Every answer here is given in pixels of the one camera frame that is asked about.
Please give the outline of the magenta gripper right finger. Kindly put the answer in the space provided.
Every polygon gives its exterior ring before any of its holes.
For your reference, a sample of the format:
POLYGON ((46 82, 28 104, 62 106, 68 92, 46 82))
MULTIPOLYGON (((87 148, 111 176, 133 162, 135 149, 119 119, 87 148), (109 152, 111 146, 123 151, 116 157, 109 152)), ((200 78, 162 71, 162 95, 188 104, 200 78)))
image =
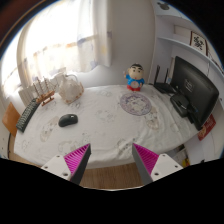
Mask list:
POLYGON ((132 145, 132 155, 144 185, 182 169, 182 166, 167 154, 158 155, 137 144, 132 145))

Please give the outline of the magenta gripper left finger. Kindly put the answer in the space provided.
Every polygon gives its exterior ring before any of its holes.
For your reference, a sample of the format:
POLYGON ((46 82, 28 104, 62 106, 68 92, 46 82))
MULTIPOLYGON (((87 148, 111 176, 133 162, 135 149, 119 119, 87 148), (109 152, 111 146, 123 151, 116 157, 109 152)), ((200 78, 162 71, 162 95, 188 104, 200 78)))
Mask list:
POLYGON ((86 144, 65 156, 56 155, 42 169, 79 185, 91 155, 91 145, 86 144))

